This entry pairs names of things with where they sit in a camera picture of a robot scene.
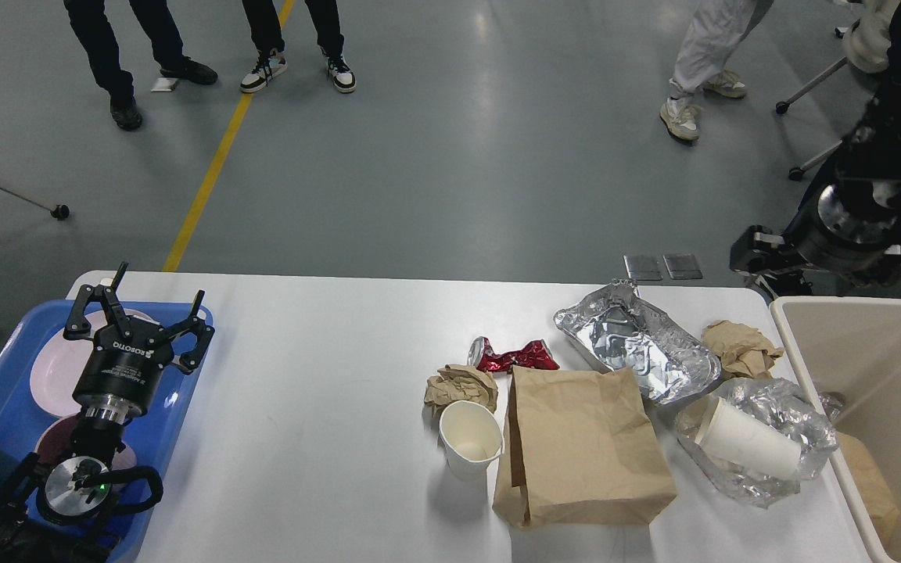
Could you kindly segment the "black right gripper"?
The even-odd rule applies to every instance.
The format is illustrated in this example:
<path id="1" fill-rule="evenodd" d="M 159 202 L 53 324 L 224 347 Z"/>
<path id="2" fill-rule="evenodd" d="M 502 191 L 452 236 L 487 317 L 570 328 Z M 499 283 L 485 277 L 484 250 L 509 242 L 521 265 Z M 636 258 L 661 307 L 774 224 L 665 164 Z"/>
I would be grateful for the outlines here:
<path id="1" fill-rule="evenodd" d="M 854 285 L 901 277 L 901 183 L 817 183 L 775 235 L 751 225 L 730 247 L 729 268 L 748 277 L 828 271 Z"/>

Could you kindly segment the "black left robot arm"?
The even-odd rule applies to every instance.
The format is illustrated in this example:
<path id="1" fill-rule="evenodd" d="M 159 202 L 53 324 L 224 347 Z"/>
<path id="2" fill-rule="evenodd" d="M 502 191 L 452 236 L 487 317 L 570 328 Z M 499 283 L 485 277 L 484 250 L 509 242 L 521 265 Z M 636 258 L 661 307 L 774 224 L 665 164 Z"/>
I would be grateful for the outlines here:
<path id="1" fill-rule="evenodd" d="M 214 337 L 191 304 L 83 285 L 0 355 L 0 562 L 131 562 Z"/>

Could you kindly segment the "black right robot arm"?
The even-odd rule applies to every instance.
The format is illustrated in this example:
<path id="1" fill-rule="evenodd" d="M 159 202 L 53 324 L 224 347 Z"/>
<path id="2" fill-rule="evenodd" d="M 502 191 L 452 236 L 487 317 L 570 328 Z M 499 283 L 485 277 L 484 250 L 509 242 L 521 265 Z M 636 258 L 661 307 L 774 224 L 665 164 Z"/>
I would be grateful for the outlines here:
<path id="1" fill-rule="evenodd" d="M 901 279 L 901 2 L 888 38 L 878 89 L 783 234 L 753 225 L 730 248 L 730 269 L 773 296 L 809 295 L 804 271 L 831 272 L 858 286 Z"/>

